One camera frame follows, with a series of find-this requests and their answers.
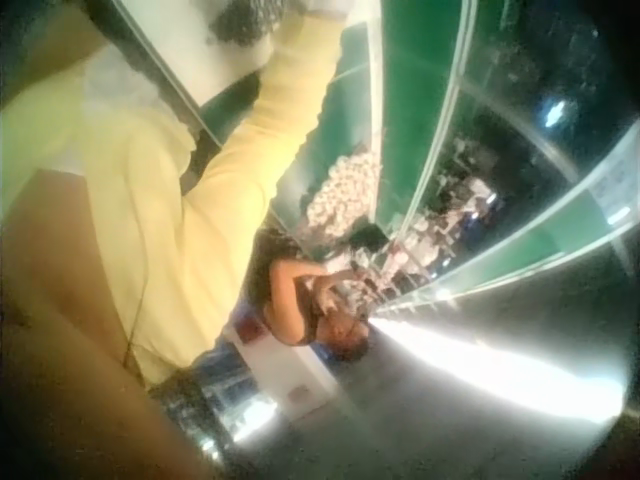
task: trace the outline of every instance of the white wall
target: white wall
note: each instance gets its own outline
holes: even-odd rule
[[[271,54],[265,38],[251,48],[207,44],[208,24],[229,0],[116,0],[129,12],[151,45],[198,105],[204,105],[243,76],[262,67]],[[377,2],[357,0],[349,25],[379,15]]]

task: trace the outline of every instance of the green wall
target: green wall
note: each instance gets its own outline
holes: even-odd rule
[[[376,221],[387,229],[409,208],[440,116],[455,50],[460,1],[386,0],[383,175]]]

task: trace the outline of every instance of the person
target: person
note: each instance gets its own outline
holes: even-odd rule
[[[357,314],[336,287],[364,280],[364,271],[349,268],[329,274],[299,254],[295,242],[277,229],[261,230],[245,280],[247,300],[281,343],[317,342],[339,360],[358,360],[368,348],[367,318]]]
[[[252,112],[185,197],[193,137],[113,47],[4,107],[0,406],[61,477],[210,474],[130,372],[157,384],[214,345],[350,3],[287,13]]]

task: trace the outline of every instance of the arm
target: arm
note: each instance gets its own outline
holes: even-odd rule
[[[304,333],[304,318],[298,307],[295,280],[326,273],[322,265],[300,260],[277,260],[271,265],[269,278],[274,320],[280,324],[281,334],[292,335],[291,341],[295,342]]]
[[[225,251],[237,277],[244,275],[253,236],[276,194],[276,183],[317,126],[339,58],[342,29],[343,22],[327,18],[285,18],[253,111],[185,197],[184,236],[202,237],[202,229],[204,236],[217,236],[215,253]]]
[[[331,275],[324,275],[318,278],[313,284],[313,292],[315,295],[323,295],[331,287],[344,281],[357,281],[361,277],[351,269],[342,270],[340,272],[333,273]]]

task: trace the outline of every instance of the bright light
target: bright light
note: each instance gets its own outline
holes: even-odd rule
[[[583,379],[523,355],[429,332],[406,322],[371,323],[422,361],[516,404],[550,415],[602,423],[620,414],[620,385]]]
[[[620,220],[622,220],[624,217],[626,217],[630,213],[631,213],[631,209],[629,207],[623,207],[620,210],[618,210],[616,213],[611,215],[609,218],[607,218],[607,223],[609,225],[618,223]]]
[[[547,121],[545,122],[544,126],[547,128],[551,128],[556,123],[558,123],[558,121],[560,120],[560,118],[562,118],[562,115],[564,114],[564,107],[566,105],[567,105],[567,102],[565,102],[564,100],[561,100],[558,103],[556,103],[553,107],[551,107],[551,109],[549,110],[549,113],[547,113]]]
[[[234,441],[240,442],[266,425],[274,417],[276,409],[277,405],[273,402],[252,402],[242,415],[241,426],[233,436]]]
[[[451,297],[451,292],[446,288],[441,288],[436,292],[436,299],[438,300],[449,300]]]

